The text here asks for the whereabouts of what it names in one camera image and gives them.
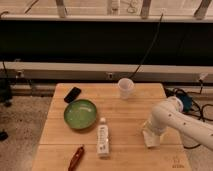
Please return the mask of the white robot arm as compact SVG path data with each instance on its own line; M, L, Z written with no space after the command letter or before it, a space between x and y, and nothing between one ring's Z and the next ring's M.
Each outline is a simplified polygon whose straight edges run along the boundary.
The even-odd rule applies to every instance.
M183 107L179 98L170 96L152 108L142 129L148 148L158 147L161 135L171 127L213 150L213 125L184 115Z

